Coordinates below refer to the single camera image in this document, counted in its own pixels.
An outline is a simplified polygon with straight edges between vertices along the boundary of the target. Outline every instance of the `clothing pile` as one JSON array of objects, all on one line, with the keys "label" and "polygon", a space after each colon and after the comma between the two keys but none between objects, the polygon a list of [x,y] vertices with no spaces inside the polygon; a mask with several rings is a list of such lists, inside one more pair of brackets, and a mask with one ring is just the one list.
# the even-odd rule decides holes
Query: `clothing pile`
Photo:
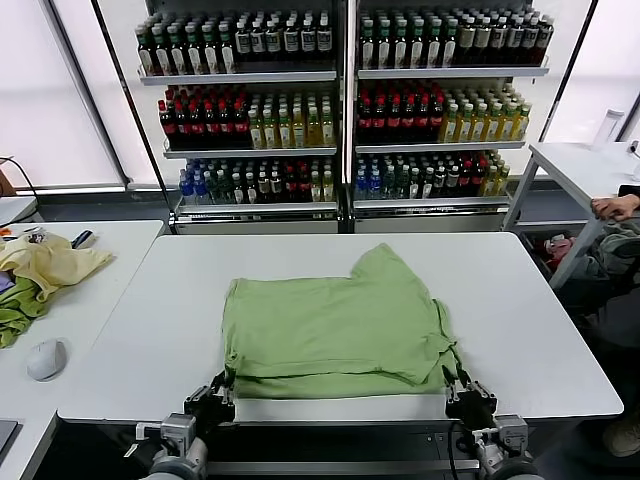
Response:
[{"label": "clothing pile", "polygon": [[0,240],[0,348],[46,313],[53,292],[81,282],[110,258],[108,252],[74,250],[65,238],[42,230]]},{"label": "clothing pile", "polygon": [[233,280],[223,337],[240,397],[435,392],[458,358],[446,307],[386,244],[348,278]]}]

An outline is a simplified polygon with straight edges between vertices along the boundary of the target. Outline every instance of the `table leg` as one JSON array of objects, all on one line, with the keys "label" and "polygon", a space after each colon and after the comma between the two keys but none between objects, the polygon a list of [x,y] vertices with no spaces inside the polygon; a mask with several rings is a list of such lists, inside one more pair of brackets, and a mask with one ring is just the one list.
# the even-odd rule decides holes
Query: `table leg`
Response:
[{"label": "table leg", "polygon": [[525,168],[524,174],[522,175],[522,178],[520,178],[520,182],[518,183],[518,188],[516,190],[516,194],[513,197],[513,200],[511,201],[509,211],[505,215],[504,221],[502,222],[502,231],[508,232],[515,225],[518,214],[522,209],[522,203],[527,196],[527,192],[529,191],[529,187],[531,187],[533,179],[536,178],[537,171],[538,164],[534,160],[533,155],[531,155],[531,158],[529,158],[529,163],[527,163],[527,168]]},{"label": "table leg", "polygon": [[573,273],[573,270],[576,268],[578,260],[585,254],[593,241],[600,234],[605,223],[605,221],[600,220],[593,215],[591,216],[591,220],[587,222],[582,229],[582,232],[580,232],[580,235],[578,235],[576,243],[573,244],[569,253],[567,253],[562,259],[560,265],[558,265],[556,273],[554,273],[551,280],[549,280],[549,286],[551,288],[557,290],[565,284]]}]

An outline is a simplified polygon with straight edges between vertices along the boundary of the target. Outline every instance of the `black cable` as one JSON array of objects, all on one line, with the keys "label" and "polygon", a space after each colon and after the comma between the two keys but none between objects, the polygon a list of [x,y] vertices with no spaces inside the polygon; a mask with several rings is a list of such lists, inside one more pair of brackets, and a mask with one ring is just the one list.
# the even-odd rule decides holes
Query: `black cable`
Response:
[{"label": "black cable", "polygon": [[456,472],[456,464],[453,461],[453,429],[456,427],[456,424],[458,422],[451,422],[451,425],[449,425],[449,438],[448,438],[448,442],[447,442],[447,453],[449,454],[449,468],[451,468],[451,476],[453,477],[453,480],[459,480],[458,479],[458,472]]}]

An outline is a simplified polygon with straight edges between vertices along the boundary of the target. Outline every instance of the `computer mouse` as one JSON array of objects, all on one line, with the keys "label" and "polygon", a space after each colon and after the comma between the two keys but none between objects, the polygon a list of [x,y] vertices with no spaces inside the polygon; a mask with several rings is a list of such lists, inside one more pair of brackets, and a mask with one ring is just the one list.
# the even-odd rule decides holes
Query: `computer mouse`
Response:
[{"label": "computer mouse", "polygon": [[67,364],[64,344],[56,339],[39,343],[27,357],[27,373],[39,382],[60,372]]}]

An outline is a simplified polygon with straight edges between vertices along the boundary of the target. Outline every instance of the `cable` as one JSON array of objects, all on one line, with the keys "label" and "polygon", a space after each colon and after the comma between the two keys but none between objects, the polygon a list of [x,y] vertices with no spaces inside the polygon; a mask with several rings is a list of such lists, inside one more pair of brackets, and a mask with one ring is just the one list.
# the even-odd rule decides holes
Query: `cable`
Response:
[{"label": "cable", "polygon": [[458,422],[453,421],[451,425],[449,425],[449,436],[447,441],[447,453],[449,454],[449,468],[451,468],[451,476],[453,480],[458,479],[458,472],[456,472],[456,464],[453,461],[453,429],[456,427]]},{"label": "cable", "polygon": [[[36,211],[38,211],[38,207],[40,206],[40,197],[38,197],[38,194],[36,193],[36,189],[34,188],[33,183],[31,183],[31,180],[29,180],[29,176],[25,173],[24,169],[20,166],[18,162],[16,162],[13,159],[13,157],[0,157],[0,161],[10,162],[10,163],[13,163],[16,167],[18,167],[18,170],[20,170],[20,173],[22,174],[24,179],[27,181],[27,183],[29,184],[29,188],[31,188],[31,191],[33,192],[33,197],[36,199]],[[0,196],[4,196],[4,188],[2,187],[1,182],[0,182]],[[10,222],[0,225],[0,228],[4,228],[7,225],[11,225],[12,223],[20,223],[23,220],[26,220],[27,218],[32,216],[33,216],[33,213],[30,213],[28,215],[25,215],[24,217],[11,220]]]}]

